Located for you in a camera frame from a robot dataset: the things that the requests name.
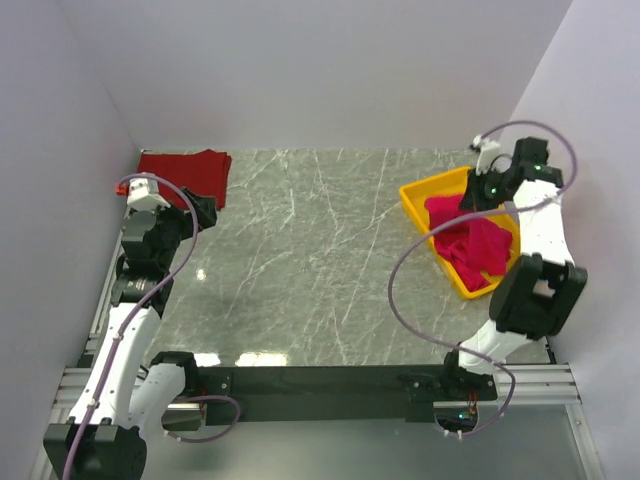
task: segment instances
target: red cloth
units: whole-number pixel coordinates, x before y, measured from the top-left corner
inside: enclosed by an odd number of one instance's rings
[[[155,173],[178,187],[187,187],[193,193],[215,197],[218,210],[227,198],[227,178],[231,157],[226,152],[204,150],[187,155],[158,155],[143,153],[138,172]],[[162,196],[178,208],[187,208],[171,189],[160,185]]]
[[[429,212],[429,228],[464,215],[458,209],[462,195],[432,197],[424,202]],[[489,285],[481,272],[489,275],[507,273],[509,249],[513,237],[486,218],[474,218],[438,233],[434,237],[438,254],[455,268],[467,290],[474,292]]]

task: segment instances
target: purple cable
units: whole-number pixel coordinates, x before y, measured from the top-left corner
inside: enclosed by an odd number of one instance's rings
[[[207,402],[209,400],[221,400],[221,401],[224,401],[224,402],[232,403],[233,406],[236,407],[236,416],[233,418],[233,420],[231,421],[231,423],[229,424],[229,426],[227,428],[225,428],[220,433],[216,433],[215,435],[212,435],[211,437],[205,437],[205,438],[185,438],[185,437],[181,437],[180,435],[177,435],[177,434],[175,434],[173,432],[168,432],[167,435],[169,435],[171,438],[175,438],[179,442],[184,442],[184,443],[207,443],[207,442],[212,442],[213,440],[217,440],[219,438],[222,438],[227,433],[229,433],[233,429],[233,427],[236,426],[236,424],[240,420],[240,415],[242,414],[242,408],[240,408],[240,404],[238,403],[238,401],[235,398],[227,397],[226,395],[204,395],[202,397],[191,397],[191,398],[185,398],[184,400],[176,400],[176,403]]]
[[[503,123],[502,125],[498,125],[497,127],[492,128],[487,133],[482,135],[482,137],[483,138],[487,137],[487,136],[491,135],[492,133],[497,132],[498,130],[502,130],[505,127],[510,127],[510,126],[513,126],[513,125],[527,125],[527,126],[538,127],[538,128],[543,129],[543,130],[546,130],[547,132],[549,132],[553,136],[555,136],[560,141],[560,143],[562,143],[562,145],[569,152],[569,157],[571,159],[571,175],[569,175],[569,180],[567,180],[567,182],[564,184],[564,186],[558,190],[558,193],[554,197],[546,198],[546,199],[542,200],[541,202],[539,202],[539,203],[537,203],[535,205],[529,205],[527,207],[522,207],[522,208],[505,208],[503,210],[494,209],[494,210],[487,210],[487,211],[484,211],[484,212],[472,212],[472,213],[468,213],[466,215],[462,215],[461,217],[454,218],[453,220],[449,220],[448,222],[445,222],[445,223],[439,225],[438,227],[436,227],[433,230],[429,231],[427,234],[423,235],[419,240],[417,240],[413,245],[411,245],[402,255],[400,255],[400,258],[398,259],[398,261],[394,265],[393,269],[391,270],[391,276],[389,277],[389,284],[387,286],[387,295],[389,297],[389,306],[391,307],[391,311],[393,312],[393,314],[396,316],[396,318],[402,324],[403,327],[405,327],[407,330],[409,330],[414,335],[422,338],[423,340],[426,340],[427,342],[431,342],[431,343],[434,343],[436,345],[440,345],[442,347],[446,347],[446,348],[449,348],[449,349],[452,349],[452,350],[458,350],[460,352],[465,352],[465,353],[468,353],[470,355],[474,355],[475,357],[478,357],[478,358],[480,358],[480,359],[482,359],[482,360],[484,360],[486,362],[489,362],[492,365],[494,365],[496,368],[498,368],[498,369],[502,370],[503,372],[505,372],[509,376],[509,378],[511,379],[511,386],[509,388],[509,393],[507,393],[507,397],[505,398],[504,403],[500,406],[500,408],[498,409],[496,414],[493,417],[491,417],[486,423],[484,423],[483,425],[478,426],[476,429],[474,429],[474,430],[472,430],[470,432],[462,433],[463,437],[468,437],[468,436],[475,435],[477,433],[482,432],[486,428],[488,428],[491,425],[493,425],[498,420],[498,418],[500,418],[500,416],[506,411],[507,407],[509,406],[509,403],[511,403],[511,399],[513,398],[513,393],[514,393],[514,391],[516,389],[516,377],[514,376],[513,372],[511,372],[511,370],[509,370],[507,367],[504,366],[503,363],[494,360],[493,358],[489,357],[488,355],[485,355],[483,353],[477,352],[477,351],[472,350],[470,348],[463,347],[461,345],[456,345],[454,343],[447,342],[446,340],[442,340],[442,339],[437,338],[437,337],[435,337],[433,335],[429,335],[428,333],[422,333],[416,327],[414,327],[409,322],[407,322],[403,318],[403,316],[400,314],[400,312],[398,311],[398,308],[396,306],[396,302],[395,302],[395,300],[393,298],[393,283],[394,283],[394,281],[396,279],[396,275],[398,274],[398,270],[400,269],[400,267],[402,266],[404,261],[407,259],[407,257],[411,254],[411,252],[413,252],[416,248],[418,248],[420,245],[422,245],[428,238],[430,238],[430,237],[432,237],[434,235],[437,235],[438,233],[442,232],[443,230],[446,230],[449,227],[452,227],[452,226],[457,225],[457,224],[462,223],[462,222],[466,222],[467,220],[472,220],[472,219],[475,219],[475,218],[490,217],[490,216],[493,216],[493,215],[524,213],[524,212],[529,212],[531,210],[536,210],[536,209],[542,208],[542,207],[548,205],[549,203],[555,201],[556,199],[558,199],[558,197],[560,197],[560,195],[562,195],[565,191],[567,191],[567,189],[569,187],[571,187],[571,185],[573,185],[573,182],[575,181],[576,176],[578,174],[578,158],[576,156],[576,153],[575,153],[573,147],[569,143],[569,141],[560,132],[558,132],[556,129],[550,127],[549,125],[546,125],[546,124],[541,123],[541,122],[536,122],[535,120],[513,120],[513,121],[510,121],[510,122],[507,122],[507,123]]]
[[[142,297],[138,303],[136,303],[136,305],[133,307],[131,312],[129,312],[129,315],[127,315],[123,320],[122,325],[118,329],[117,335],[113,338],[113,341],[111,343],[111,348],[109,349],[109,354],[107,356],[107,360],[104,364],[104,368],[102,369],[102,373],[100,374],[100,378],[98,379],[98,383],[96,384],[96,389],[93,392],[93,396],[92,396],[93,402],[91,405],[87,405],[87,412],[82,418],[82,422],[80,422],[78,431],[76,432],[73,438],[73,442],[71,443],[71,447],[69,448],[69,454],[67,455],[67,460],[65,461],[65,464],[64,464],[62,480],[71,479],[71,471],[73,469],[73,460],[76,456],[76,453],[78,452],[78,446],[80,445],[80,440],[82,439],[82,435],[84,434],[84,431],[86,430],[87,425],[91,420],[91,416],[93,415],[93,412],[96,409],[96,406],[98,404],[98,399],[100,398],[100,395],[102,394],[102,391],[104,390],[104,387],[107,383],[107,379],[109,378],[109,372],[111,371],[111,367],[113,366],[113,362],[116,358],[118,346],[120,345],[120,341],[122,340],[122,337],[124,336],[124,333],[127,330],[127,327],[132,322],[133,317],[135,317],[136,314],[140,311],[142,306],[145,303],[147,303],[151,299],[151,297],[153,297],[156,293],[158,293],[158,291],[160,291],[167,284],[167,282],[170,282],[180,270],[182,270],[182,268],[186,265],[187,261],[189,260],[189,257],[191,257],[191,254],[193,253],[193,249],[196,246],[196,241],[198,239],[198,216],[196,214],[196,210],[193,204],[191,203],[189,198],[182,192],[182,190],[180,190],[178,187],[176,187],[173,183],[169,182],[168,180],[165,180],[164,178],[158,177],[151,173],[134,173],[131,175],[127,175],[126,177],[123,177],[118,182],[118,184],[122,185],[125,182],[128,182],[129,180],[133,180],[134,178],[147,178],[149,180],[155,180],[158,183],[161,183],[169,187],[182,199],[182,201],[189,208],[189,212],[191,213],[191,217],[193,219],[193,241],[191,242],[191,246],[189,247],[189,251],[187,252],[187,255],[184,257],[184,260],[182,260],[180,265],[178,265],[178,267],[173,272],[170,272],[165,278],[163,278],[162,281],[160,281],[155,287],[149,290],[149,292],[147,292],[147,294],[144,297]]]

